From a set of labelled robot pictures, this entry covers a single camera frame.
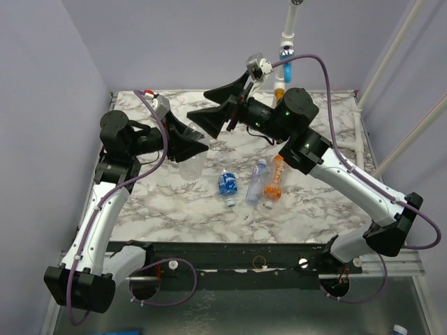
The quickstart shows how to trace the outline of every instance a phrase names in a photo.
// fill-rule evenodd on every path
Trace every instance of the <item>blue water bottle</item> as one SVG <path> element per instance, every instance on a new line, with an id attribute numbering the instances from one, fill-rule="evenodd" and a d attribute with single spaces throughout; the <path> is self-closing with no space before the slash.
<path id="1" fill-rule="evenodd" d="M 236 177 L 228 171 L 228 158 L 225 154 L 218 154 L 217 161 L 221 168 L 221 176 L 217 179 L 219 194 L 228 207 L 234 207 L 236 205 L 234 196 L 237 193 Z"/>

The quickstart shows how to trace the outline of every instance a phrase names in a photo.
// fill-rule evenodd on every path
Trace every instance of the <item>plastic bottle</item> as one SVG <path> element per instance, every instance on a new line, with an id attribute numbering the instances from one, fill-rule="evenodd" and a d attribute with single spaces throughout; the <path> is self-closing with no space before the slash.
<path id="1" fill-rule="evenodd" d="M 269 177 L 264 188 L 264 196 L 267 199 L 264 206 L 272 209 L 273 204 L 278 201 L 282 195 L 284 180 L 288 171 L 288 165 L 280 155 L 273 158 Z"/>
<path id="2" fill-rule="evenodd" d="M 255 165 L 251 174 L 249 189 L 245 197 L 245 202 L 250 206 L 256 206 L 263 194 L 265 178 L 268 175 L 267 161 L 260 159 Z"/>
<path id="3" fill-rule="evenodd" d="M 228 170 L 230 162 L 225 153 L 217 154 L 216 159 L 221 170 L 221 176 L 217 179 L 219 194 L 224 198 L 228 207 L 234 207 L 236 205 L 234 196 L 237 193 L 236 177 Z"/>

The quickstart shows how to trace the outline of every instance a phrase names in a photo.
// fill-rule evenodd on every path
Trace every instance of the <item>orange bottle label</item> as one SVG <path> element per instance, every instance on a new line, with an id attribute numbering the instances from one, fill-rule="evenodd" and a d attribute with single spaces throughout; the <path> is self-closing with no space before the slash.
<path id="1" fill-rule="evenodd" d="M 273 180 L 270 185 L 267 185 L 264 188 L 265 197 L 269 200 L 277 200 L 281 197 L 281 177 L 284 170 L 286 169 L 286 162 L 284 162 L 284 159 L 280 155 L 273 158 L 273 161 L 276 164 L 273 172 Z"/>

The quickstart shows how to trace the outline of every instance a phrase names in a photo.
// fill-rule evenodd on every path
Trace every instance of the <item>transparent cup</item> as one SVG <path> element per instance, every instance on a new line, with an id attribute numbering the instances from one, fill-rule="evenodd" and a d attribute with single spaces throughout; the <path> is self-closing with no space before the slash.
<path id="1" fill-rule="evenodd" d="M 211 137 L 193 122 L 188 125 L 188 128 L 186 128 L 183 135 L 205 145 L 210 145 Z M 198 155 L 179 163 L 180 176 L 189 181 L 200 178 L 203 167 L 205 166 L 205 161 L 207 160 L 207 153 L 208 151 L 200 152 Z"/>

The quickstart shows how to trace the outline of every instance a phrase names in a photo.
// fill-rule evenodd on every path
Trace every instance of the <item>orange bottle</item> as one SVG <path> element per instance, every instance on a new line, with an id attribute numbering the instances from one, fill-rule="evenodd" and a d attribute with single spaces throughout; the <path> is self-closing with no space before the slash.
<path id="1" fill-rule="evenodd" d="M 273 158 L 272 166 L 270 166 L 269 177 L 264 188 L 264 196 L 267 199 L 264 204 L 265 208 L 272 209 L 273 204 L 280 199 L 287 171 L 287 163 L 280 155 L 276 155 Z"/>

